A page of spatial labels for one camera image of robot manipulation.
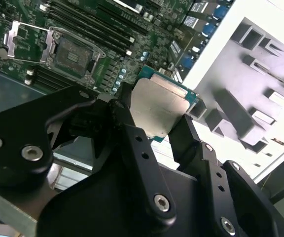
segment green circuit board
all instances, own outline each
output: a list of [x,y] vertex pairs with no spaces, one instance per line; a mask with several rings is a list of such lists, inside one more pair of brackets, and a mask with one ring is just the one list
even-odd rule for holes
[[[138,14],[113,0],[2,0],[0,71],[19,81],[28,77],[46,93],[73,82],[113,94],[122,81],[134,84],[145,65],[166,69],[176,29],[193,0],[140,2]],[[10,57],[4,50],[9,54],[14,22],[20,25]],[[60,38],[41,61],[50,30]]]

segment screw hole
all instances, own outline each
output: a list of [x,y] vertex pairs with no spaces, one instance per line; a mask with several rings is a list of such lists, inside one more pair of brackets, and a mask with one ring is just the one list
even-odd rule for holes
[[218,185],[217,187],[218,187],[222,192],[225,191],[225,189],[224,189],[221,185]]
[[142,138],[139,137],[139,136],[136,136],[136,140],[137,140],[138,142],[141,142],[141,141],[142,141]]
[[149,159],[149,156],[148,156],[148,154],[147,153],[142,153],[142,157],[144,158],[144,159]]
[[37,151],[34,149],[30,149],[29,151],[27,151],[27,154],[32,155],[32,156],[36,156],[37,155]]
[[158,203],[159,203],[161,206],[165,206],[165,205],[166,205],[166,202],[165,202],[163,199],[159,199],[159,200],[158,200]]

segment motherboard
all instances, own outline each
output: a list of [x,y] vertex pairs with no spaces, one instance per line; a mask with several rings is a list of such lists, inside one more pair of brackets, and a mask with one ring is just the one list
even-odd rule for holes
[[[208,4],[213,11],[204,13]],[[182,83],[225,15],[216,9],[226,13],[231,4],[0,0],[0,72],[45,93],[77,83],[115,94],[145,66]]]

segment black metal bracket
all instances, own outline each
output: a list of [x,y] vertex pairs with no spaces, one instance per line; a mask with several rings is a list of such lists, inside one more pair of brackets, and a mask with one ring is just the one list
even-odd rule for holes
[[207,234],[240,236],[226,172],[218,166],[213,148],[200,142],[191,117],[184,115],[169,134],[169,139],[174,159],[180,164],[178,170],[198,178],[202,184],[202,204],[207,206],[207,219],[213,227]]
[[63,119],[94,101],[76,86],[0,112],[0,187],[43,183]]
[[189,116],[169,133],[178,171],[160,167],[131,116],[130,87],[120,91],[107,103],[74,86],[0,113],[0,194],[37,190],[54,149],[77,136],[94,140],[93,174],[42,202],[38,237],[284,236],[281,215],[239,165],[219,164]]
[[246,234],[255,237],[283,237],[284,218],[244,169],[231,160],[226,161],[222,168],[229,177],[236,214]]

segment capacitor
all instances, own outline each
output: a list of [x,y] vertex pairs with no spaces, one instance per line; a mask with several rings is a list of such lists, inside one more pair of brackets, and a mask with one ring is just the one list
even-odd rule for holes
[[154,16],[153,15],[149,15],[148,19],[150,19],[150,21],[152,21],[154,19]]
[[7,50],[5,48],[0,48],[0,59],[2,60],[7,60],[8,55],[7,55]]

